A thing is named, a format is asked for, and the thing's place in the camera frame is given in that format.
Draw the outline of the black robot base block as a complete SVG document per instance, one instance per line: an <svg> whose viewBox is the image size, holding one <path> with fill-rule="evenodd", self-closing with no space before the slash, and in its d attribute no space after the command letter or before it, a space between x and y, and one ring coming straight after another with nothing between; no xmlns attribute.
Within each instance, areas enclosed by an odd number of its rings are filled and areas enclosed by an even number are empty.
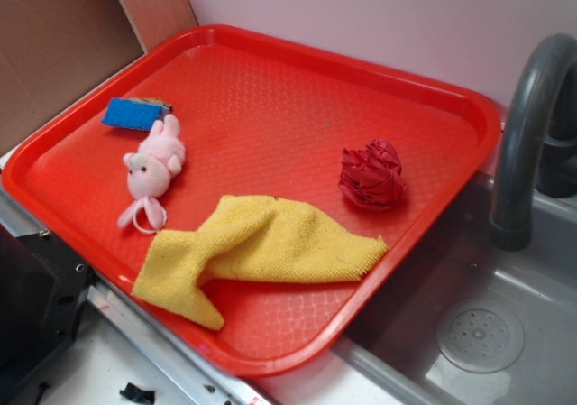
<svg viewBox="0 0 577 405"><path fill-rule="evenodd" d="M1 229L1 402L75 342L93 270L54 234Z"/></svg>

